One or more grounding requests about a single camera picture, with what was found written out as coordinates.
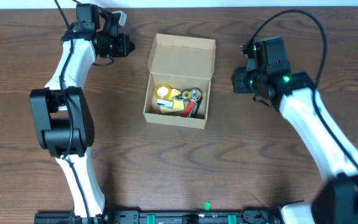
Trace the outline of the yellow adhesive tape roll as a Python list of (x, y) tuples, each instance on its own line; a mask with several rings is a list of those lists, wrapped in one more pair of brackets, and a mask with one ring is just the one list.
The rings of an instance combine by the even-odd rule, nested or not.
[(169, 100), (172, 88), (169, 85), (158, 85), (154, 88), (156, 99)]

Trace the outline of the black correction tape dispenser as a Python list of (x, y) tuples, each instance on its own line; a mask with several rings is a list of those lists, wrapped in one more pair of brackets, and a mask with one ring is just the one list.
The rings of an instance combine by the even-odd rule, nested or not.
[(182, 92), (181, 98), (187, 101), (199, 101), (202, 98), (202, 92), (199, 88), (185, 90)]

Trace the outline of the yellow blue highlighter marker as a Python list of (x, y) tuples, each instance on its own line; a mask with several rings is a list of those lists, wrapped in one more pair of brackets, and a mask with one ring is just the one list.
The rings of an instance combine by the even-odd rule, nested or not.
[(181, 96), (181, 94), (182, 94), (182, 91), (181, 90), (178, 90), (178, 89), (171, 89), (171, 93), (170, 93), (170, 99), (172, 100), (172, 99), (175, 99), (176, 97), (178, 97), (178, 96)]

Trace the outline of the red black stapler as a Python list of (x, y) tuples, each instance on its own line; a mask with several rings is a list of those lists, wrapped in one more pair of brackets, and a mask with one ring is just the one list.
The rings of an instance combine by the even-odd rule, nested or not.
[(201, 105), (201, 100), (199, 101), (190, 101), (183, 112), (183, 117), (186, 118), (196, 118), (198, 111)]

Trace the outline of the yellow sticky note pad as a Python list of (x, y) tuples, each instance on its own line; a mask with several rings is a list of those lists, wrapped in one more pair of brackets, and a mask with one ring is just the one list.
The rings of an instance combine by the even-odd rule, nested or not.
[(184, 109), (185, 109), (185, 104), (183, 101), (174, 100), (172, 108), (166, 108), (166, 107), (161, 106), (160, 112), (165, 114), (165, 113), (173, 113), (173, 112), (183, 111)]

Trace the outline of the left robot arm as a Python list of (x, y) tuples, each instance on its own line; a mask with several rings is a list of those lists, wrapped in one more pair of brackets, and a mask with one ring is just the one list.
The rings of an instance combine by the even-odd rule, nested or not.
[(61, 38), (62, 56), (53, 77), (30, 93), (40, 147), (62, 168), (74, 201), (72, 212), (39, 212), (35, 223), (115, 223), (94, 171), (94, 122), (83, 89), (97, 57), (113, 64), (135, 49), (129, 34), (119, 32), (126, 19), (123, 11), (78, 2), (76, 21), (66, 24)]

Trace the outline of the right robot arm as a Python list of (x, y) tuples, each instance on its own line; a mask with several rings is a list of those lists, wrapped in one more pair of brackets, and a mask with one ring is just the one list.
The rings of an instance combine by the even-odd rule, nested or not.
[(314, 200), (283, 205), (270, 221), (358, 223), (358, 149), (328, 113), (310, 76), (291, 71), (280, 37), (252, 40), (242, 53), (247, 65), (234, 72), (234, 92), (252, 93), (279, 112), (301, 137), (323, 180)]

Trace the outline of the cardboard box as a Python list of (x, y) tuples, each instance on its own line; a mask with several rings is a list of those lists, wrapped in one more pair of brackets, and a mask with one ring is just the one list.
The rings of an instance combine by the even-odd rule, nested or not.
[[(214, 73), (216, 41), (196, 37), (157, 34), (148, 61), (149, 82), (143, 115), (146, 122), (204, 129), (208, 120), (209, 95)], [(201, 105), (196, 118), (183, 117), (183, 111), (161, 113), (154, 96), (158, 85), (169, 85), (182, 92), (199, 88)], [(190, 101), (181, 96), (171, 101)]]

